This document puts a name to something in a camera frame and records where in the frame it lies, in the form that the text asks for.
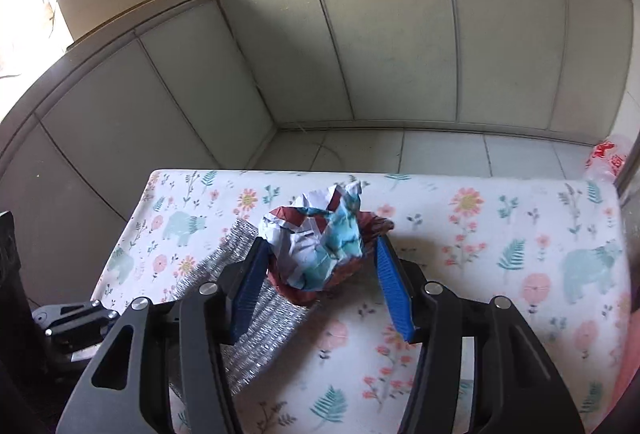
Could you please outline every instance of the white floor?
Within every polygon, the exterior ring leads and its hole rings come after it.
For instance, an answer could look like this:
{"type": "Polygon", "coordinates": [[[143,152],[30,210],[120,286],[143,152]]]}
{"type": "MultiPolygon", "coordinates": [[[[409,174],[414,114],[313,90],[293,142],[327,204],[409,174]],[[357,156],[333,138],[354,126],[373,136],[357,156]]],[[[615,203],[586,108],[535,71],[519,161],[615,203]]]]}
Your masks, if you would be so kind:
{"type": "Polygon", "coordinates": [[[435,131],[280,131],[255,169],[578,179],[591,148],[435,131]]]}

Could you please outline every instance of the tablecloth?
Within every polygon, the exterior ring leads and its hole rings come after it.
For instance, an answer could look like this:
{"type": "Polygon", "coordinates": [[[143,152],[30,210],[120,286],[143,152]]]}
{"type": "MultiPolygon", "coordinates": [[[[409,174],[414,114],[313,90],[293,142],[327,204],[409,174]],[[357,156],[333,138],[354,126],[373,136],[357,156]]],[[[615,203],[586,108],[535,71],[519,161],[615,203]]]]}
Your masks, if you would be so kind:
{"type": "MultiPolygon", "coordinates": [[[[393,220],[401,257],[460,297],[510,297],[542,340],[587,430],[607,409],[630,311],[615,189],[591,181],[376,173],[158,170],[94,290],[107,308],[171,299],[235,219],[258,224],[303,191],[362,183],[362,210],[393,220]]],[[[371,270],[338,286],[273,365],[236,396],[247,433],[397,431],[419,346],[393,328],[371,270]]],[[[472,396],[465,349],[456,432],[472,396]]],[[[172,400],[178,434],[188,432],[172,400]]]]}

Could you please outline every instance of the white cabinet panel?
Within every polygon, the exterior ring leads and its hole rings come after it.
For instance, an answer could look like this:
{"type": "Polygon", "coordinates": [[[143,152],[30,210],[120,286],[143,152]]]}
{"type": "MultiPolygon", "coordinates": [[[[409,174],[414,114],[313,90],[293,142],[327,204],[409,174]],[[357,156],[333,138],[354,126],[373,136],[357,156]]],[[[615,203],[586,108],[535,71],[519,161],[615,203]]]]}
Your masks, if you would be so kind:
{"type": "Polygon", "coordinates": [[[276,122],[350,120],[319,0],[223,0],[276,122]]]}
{"type": "Polygon", "coordinates": [[[218,6],[192,8],[141,40],[215,159],[244,169],[272,122],[218,6]]]}
{"type": "Polygon", "coordinates": [[[564,0],[456,0],[460,121],[546,129],[564,44],[564,0]]]}
{"type": "Polygon", "coordinates": [[[455,119],[451,0],[324,2],[357,119],[455,119]]]}
{"type": "Polygon", "coordinates": [[[85,75],[42,118],[87,182],[121,215],[156,169],[215,169],[134,41],[85,75]]]}
{"type": "Polygon", "coordinates": [[[596,139],[609,133],[625,88],[632,31],[631,0],[569,0],[553,131],[596,139]]]}
{"type": "Polygon", "coordinates": [[[39,125],[0,180],[15,219],[20,277],[35,302],[89,299],[125,221],[65,161],[39,125]]]}

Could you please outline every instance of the pink fabric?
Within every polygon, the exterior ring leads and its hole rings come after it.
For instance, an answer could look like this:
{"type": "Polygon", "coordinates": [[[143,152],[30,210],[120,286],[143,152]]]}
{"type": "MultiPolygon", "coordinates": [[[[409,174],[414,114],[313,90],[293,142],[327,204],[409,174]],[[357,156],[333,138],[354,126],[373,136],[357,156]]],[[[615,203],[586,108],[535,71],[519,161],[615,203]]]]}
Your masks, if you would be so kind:
{"type": "Polygon", "coordinates": [[[640,310],[631,314],[626,332],[625,354],[609,405],[613,409],[640,368],[640,310]]]}

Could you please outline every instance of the green bear illustration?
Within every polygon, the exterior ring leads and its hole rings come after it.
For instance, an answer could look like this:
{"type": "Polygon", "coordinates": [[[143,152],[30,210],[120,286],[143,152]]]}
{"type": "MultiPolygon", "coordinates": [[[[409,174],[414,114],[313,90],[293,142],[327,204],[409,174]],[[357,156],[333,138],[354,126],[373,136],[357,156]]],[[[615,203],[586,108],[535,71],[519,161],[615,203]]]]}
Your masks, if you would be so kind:
{"type": "Polygon", "coordinates": [[[126,281],[134,264],[133,258],[118,247],[107,261],[107,271],[118,270],[118,284],[122,284],[126,281]]]}
{"type": "Polygon", "coordinates": [[[615,239],[593,250],[574,250],[562,261],[564,296],[569,304],[584,297],[582,286],[596,283],[603,295],[613,287],[611,269],[622,253],[615,239]]]}
{"type": "Polygon", "coordinates": [[[178,246],[189,244],[191,234],[207,228],[204,216],[190,216],[186,212],[174,212],[162,231],[162,239],[170,239],[174,234],[178,236],[178,246]]]}

